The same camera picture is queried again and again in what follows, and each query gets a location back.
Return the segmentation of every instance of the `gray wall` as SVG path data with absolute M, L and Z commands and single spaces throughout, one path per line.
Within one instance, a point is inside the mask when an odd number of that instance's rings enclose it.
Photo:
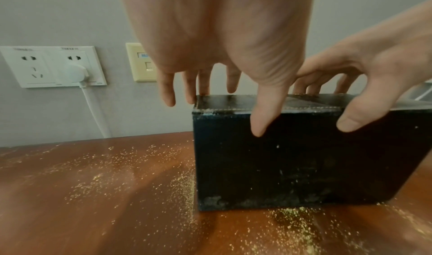
M 307 54 L 374 25 L 423 0 L 315 0 Z M 94 45 L 109 82 L 95 88 L 114 136 L 188 131 L 189 106 L 179 76 L 177 105 L 167 108 L 154 83 L 135 83 L 125 43 L 136 41 L 120 0 L 0 0 L 0 45 Z M 211 89 L 225 94 L 225 69 L 213 70 Z M 101 138 L 78 88 L 22 89 L 0 57 L 0 147 Z M 352 87 L 358 93 L 359 79 Z M 335 80 L 323 92 L 334 89 Z M 242 77 L 238 94 L 256 86 Z

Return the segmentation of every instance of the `wooden table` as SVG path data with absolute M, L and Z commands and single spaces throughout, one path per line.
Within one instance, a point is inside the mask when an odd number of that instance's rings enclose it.
M 0 149 L 0 254 L 432 254 L 432 154 L 376 206 L 197 211 L 192 133 Z

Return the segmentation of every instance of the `hand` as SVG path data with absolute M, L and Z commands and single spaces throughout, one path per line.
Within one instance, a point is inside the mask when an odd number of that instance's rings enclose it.
M 132 26 L 158 68 L 161 97 L 176 102 L 173 79 L 183 72 L 186 99 L 209 94 L 215 63 L 227 65 L 227 90 L 241 72 L 258 83 L 252 132 L 264 134 L 280 114 L 305 55 L 312 0 L 124 0 Z
M 293 93 L 318 94 L 341 73 L 335 93 L 346 93 L 360 74 L 368 81 L 339 118 L 339 130 L 355 131 L 386 115 L 404 92 L 432 78 L 432 0 L 308 58 Z

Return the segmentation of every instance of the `electrical outlet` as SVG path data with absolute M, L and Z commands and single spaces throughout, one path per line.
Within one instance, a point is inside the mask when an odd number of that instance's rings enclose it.
M 21 87 L 57 86 L 56 78 L 40 51 L 26 47 L 0 48 L 0 51 Z
M 65 74 L 71 63 L 87 69 L 87 85 L 107 85 L 93 46 L 6 46 L 0 50 L 24 88 L 79 86 Z
M 156 81 L 156 67 L 140 43 L 126 43 L 134 81 Z

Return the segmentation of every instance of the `black box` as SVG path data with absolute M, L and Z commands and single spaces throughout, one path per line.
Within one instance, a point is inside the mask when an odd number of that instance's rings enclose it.
M 229 210 L 391 199 L 432 147 L 432 103 L 400 101 L 384 118 L 343 133 L 354 96 L 290 95 L 256 138 L 255 96 L 199 96 L 193 109 L 198 207 Z

